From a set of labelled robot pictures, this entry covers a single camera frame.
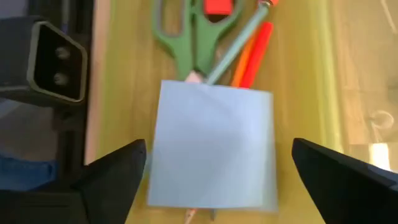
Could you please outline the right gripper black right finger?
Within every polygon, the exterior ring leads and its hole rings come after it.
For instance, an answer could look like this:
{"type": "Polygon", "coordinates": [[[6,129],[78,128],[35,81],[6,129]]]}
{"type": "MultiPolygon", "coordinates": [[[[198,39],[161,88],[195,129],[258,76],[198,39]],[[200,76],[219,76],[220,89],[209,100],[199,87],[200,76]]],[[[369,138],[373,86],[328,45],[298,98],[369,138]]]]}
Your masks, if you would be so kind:
{"type": "Polygon", "coordinates": [[[397,173],[303,138],[292,159],[325,223],[397,223],[397,173]]]}

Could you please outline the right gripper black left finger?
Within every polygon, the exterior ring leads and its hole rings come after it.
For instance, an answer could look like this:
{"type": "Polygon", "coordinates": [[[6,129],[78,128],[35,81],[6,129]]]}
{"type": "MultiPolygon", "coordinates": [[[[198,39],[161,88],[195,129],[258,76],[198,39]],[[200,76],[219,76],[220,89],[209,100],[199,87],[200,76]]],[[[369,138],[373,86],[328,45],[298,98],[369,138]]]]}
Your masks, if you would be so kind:
{"type": "Polygon", "coordinates": [[[32,190],[2,190],[1,223],[124,223],[146,159],[146,142],[137,139],[32,190]]]}

